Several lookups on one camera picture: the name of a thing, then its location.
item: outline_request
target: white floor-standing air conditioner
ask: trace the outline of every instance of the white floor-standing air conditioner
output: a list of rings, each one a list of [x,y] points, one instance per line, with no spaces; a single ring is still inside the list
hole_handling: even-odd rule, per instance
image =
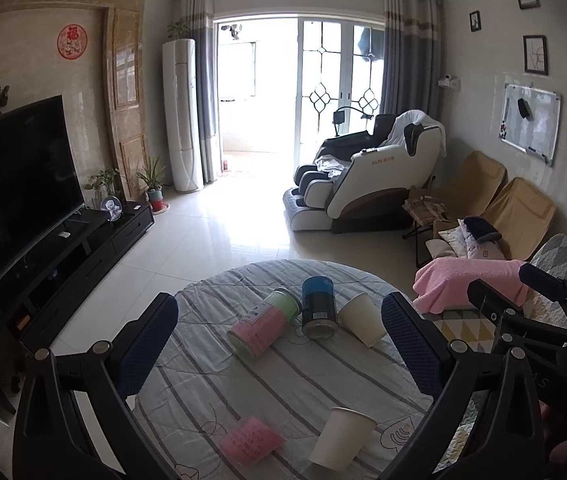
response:
[[[180,192],[203,188],[199,119],[194,69],[194,40],[164,43],[164,100],[167,143],[174,188]]]

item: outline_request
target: blue and black can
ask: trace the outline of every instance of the blue and black can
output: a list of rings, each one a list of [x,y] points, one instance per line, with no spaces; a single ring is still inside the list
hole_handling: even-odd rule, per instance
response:
[[[303,333],[310,339],[328,339],[339,330],[335,284],[326,276],[313,276],[301,286]]]

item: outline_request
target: potted plant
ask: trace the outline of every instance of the potted plant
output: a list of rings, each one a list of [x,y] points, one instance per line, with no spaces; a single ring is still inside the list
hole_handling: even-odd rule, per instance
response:
[[[190,32],[190,25],[181,19],[167,26],[167,37],[169,40],[182,40]]]
[[[93,199],[95,209],[99,209],[103,198],[101,193],[102,187],[105,187],[105,192],[108,196],[116,196],[116,178],[118,174],[119,170],[116,168],[107,168],[88,178],[87,184],[84,187],[85,189],[95,190],[95,197]]]
[[[145,170],[137,171],[137,176],[148,186],[146,190],[148,202],[150,202],[152,210],[157,213],[164,207],[161,179],[164,176],[163,172],[166,167],[159,168],[159,158],[152,159],[149,156],[146,157],[145,165]]]

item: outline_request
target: whiteboard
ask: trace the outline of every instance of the whiteboard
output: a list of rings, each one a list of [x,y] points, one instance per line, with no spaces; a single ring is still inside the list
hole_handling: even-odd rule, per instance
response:
[[[519,113],[519,99],[524,99],[531,116]],[[499,138],[515,148],[552,165],[559,120],[561,95],[527,86],[506,84]]]

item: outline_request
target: red chinese decoration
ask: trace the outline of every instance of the red chinese decoration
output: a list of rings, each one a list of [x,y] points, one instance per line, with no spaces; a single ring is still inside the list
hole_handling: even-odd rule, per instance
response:
[[[65,59],[78,59],[87,48],[86,29],[76,23],[66,25],[58,34],[57,48]]]

